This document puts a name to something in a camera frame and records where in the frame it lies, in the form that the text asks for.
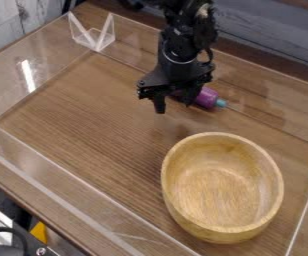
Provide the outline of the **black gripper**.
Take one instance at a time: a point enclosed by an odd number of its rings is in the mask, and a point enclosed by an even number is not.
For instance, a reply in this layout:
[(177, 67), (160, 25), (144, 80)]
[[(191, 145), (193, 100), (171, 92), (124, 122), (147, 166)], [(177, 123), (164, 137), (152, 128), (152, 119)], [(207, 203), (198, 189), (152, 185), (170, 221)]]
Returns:
[(191, 58), (178, 61), (177, 56), (169, 54), (167, 42), (159, 41), (158, 62), (136, 83), (139, 99), (150, 99), (156, 114), (166, 112), (166, 96), (177, 90), (183, 90), (182, 102), (189, 107), (198, 97), (203, 85), (211, 81), (214, 64), (211, 60), (199, 61)]

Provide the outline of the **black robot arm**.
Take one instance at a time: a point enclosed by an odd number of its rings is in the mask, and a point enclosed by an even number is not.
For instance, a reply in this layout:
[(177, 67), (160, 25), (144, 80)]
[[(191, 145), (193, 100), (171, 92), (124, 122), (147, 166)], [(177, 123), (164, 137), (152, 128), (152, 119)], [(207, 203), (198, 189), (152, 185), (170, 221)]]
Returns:
[(218, 29), (214, 0), (116, 0), (131, 11), (144, 4), (163, 11), (164, 28), (159, 32), (158, 55), (154, 69), (139, 79), (139, 99), (152, 102), (155, 112), (166, 112), (166, 97), (178, 94), (190, 106), (202, 87), (213, 80), (211, 44)]

